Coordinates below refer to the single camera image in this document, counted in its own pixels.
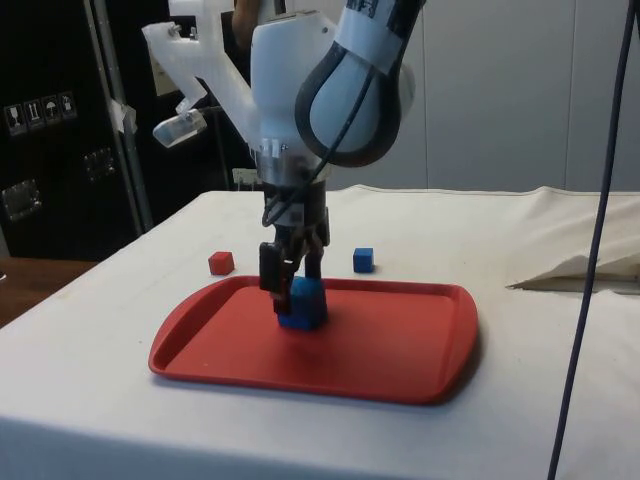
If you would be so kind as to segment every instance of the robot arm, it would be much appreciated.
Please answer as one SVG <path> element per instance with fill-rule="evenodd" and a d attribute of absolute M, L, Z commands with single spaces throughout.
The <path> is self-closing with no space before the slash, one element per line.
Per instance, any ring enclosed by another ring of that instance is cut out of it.
<path fill-rule="evenodd" d="M 370 75 L 367 98 L 329 162 L 369 165 L 393 146 L 415 91 L 413 74 L 402 59 L 425 1 L 347 2 L 333 44 L 296 102 L 296 124 L 313 153 L 327 154 Z"/>
<path fill-rule="evenodd" d="M 414 91 L 402 58 L 425 0 L 348 0 L 338 26 L 318 12 L 262 23 L 277 3 L 244 5 L 260 7 L 251 88 L 224 54 L 219 17 L 230 0 L 169 0 L 172 15 L 196 17 L 197 32 L 183 38 L 164 23 L 144 33 L 186 96 L 156 138 L 174 145 L 202 131 L 202 116 L 190 110 L 205 93 L 202 80 L 253 151 L 265 186 L 263 225 L 276 230 L 275 240 L 260 246 L 260 285 L 276 312 L 287 314 L 303 258 L 306 276 L 321 278 L 329 164 L 371 164 L 396 140 Z"/>

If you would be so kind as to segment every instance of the white wall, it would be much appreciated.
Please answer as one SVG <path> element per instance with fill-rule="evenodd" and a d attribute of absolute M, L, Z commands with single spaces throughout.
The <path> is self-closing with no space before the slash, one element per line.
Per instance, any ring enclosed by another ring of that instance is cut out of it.
<path fill-rule="evenodd" d="M 345 0 L 294 0 L 337 21 Z M 599 188 L 627 0 L 428 0 L 406 61 L 416 103 L 393 151 L 332 186 Z M 640 190 L 637 31 L 614 188 Z"/>
<path fill-rule="evenodd" d="M 600 190 L 627 0 L 578 0 L 567 187 Z M 613 184 L 640 190 L 640 36 L 634 27 Z"/>

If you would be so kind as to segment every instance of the black cabinet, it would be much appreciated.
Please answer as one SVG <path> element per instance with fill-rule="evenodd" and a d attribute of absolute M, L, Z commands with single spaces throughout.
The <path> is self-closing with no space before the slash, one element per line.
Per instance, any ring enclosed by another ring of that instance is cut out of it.
<path fill-rule="evenodd" d="M 82 0 L 0 2 L 0 224 L 13 256 L 101 260 L 136 237 Z"/>

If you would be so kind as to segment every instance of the metal pole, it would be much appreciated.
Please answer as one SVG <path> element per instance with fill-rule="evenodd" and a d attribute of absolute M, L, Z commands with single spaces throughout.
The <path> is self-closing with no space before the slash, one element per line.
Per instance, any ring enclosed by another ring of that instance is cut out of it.
<path fill-rule="evenodd" d="M 120 78 L 120 67 L 118 65 L 118 58 L 116 56 L 115 48 L 113 45 L 113 35 L 111 34 L 111 25 L 109 24 L 107 6 L 104 0 L 93 0 L 93 4 L 95 6 L 96 19 L 98 21 L 100 40 L 102 41 L 102 51 L 104 52 L 104 58 L 107 62 L 107 75 L 109 78 L 109 83 L 111 84 L 113 98 L 120 105 L 126 106 L 127 100 L 124 94 L 124 87 L 122 86 L 122 79 Z M 136 149 L 132 118 L 129 115 L 125 115 L 123 130 L 126 157 L 131 168 L 131 175 L 133 177 L 133 191 L 138 201 L 138 208 L 142 220 L 142 226 L 144 228 L 144 231 L 149 231 L 153 228 L 153 219 L 151 217 L 149 199 L 147 197 L 144 178 L 142 177 L 142 170 L 140 168 L 140 159 L 138 157 L 138 152 Z"/>
<path fill-rule="evenodd" d="M 104 68 L 104 62 L 102 60 L 102 53 L 100 51 L 100 41 L 98 40 L 98 32 L 96 30 L 96 24 L 93 20 L 93 7 L 91 6 L 91 0 L 83 0 L 84 10 L 87 16 L 87 22 L 89 23 L 89 32 L 91 34 L 91 44 L 93 46 L 93 53 L 98 63 L 98 73 L 100 76 L 100 85 L 105 101 L 105 107 L 109 112 L 109 118 L 111 118 L 111 92 L 109 90 L 109 83 Z M 138 213 L 138 207 L 136 205 L 136 199 L 133 191 L 133 185 L 131 183 L 131 177 L 129 176 L 129 169 L 127 167 L 127 157 L 122 147 L 122 141 L 118 134 L 117 127 L 111 120 L 111 130 L 113 134 L 113 143 L 115 145 L 116 154 L 120 163 L 120 170 L 122 171 L 122 179 L 124 181 L 124 187 L 127 192 L 127 199 L 129 201 L 129 209 L 131 210 L 131 216 L 133 217 L 133 225 L 136 230 L 136 235 L 140 236 L 144 233 L 142 229 L 142 223 L 140 221 L 140 214 Z"/>

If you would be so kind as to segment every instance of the wooden floor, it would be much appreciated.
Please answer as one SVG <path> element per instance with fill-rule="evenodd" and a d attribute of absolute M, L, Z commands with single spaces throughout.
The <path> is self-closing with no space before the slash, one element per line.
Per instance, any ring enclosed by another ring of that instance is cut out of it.
<path fill-rule="evenodd" d="M 0 328 L 93 268 L 93 262 L 0 258 Z"/>

